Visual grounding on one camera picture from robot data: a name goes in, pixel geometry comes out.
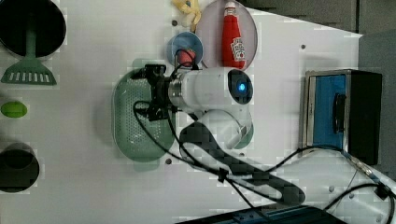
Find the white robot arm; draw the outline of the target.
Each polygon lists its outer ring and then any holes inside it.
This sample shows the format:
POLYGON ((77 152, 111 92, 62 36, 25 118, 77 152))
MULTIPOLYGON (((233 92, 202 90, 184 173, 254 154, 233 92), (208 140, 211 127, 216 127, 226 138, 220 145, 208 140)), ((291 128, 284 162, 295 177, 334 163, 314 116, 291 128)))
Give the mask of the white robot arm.
POLYGON ((167 77, 162 64, 147 64, 142 78, 151 87, 147 110, 150 120, 164 119, 168 111, 193 114, 193 123, 178 136, 180 154, 192 166, 217 174, 219 180, 248 189, 287 205, 301 204, 304 192, 296 185, 241 160, 236 149, 253 128, 249 104, 252 81, 231 67, 173 72, 167 77))

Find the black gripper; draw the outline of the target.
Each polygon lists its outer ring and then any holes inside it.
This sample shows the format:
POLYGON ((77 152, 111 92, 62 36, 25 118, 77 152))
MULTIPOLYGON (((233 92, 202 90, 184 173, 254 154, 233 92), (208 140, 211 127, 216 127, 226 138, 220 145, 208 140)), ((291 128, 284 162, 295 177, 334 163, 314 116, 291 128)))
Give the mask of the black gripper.
POLYGON ((145 65, 145 75, 151 89, 151 101, 147 109, 149 121, 168 119, 169 112, 175 109, 168 95, 172 78, 166 77, 165 71, 166 66, 163 64, 145 65))

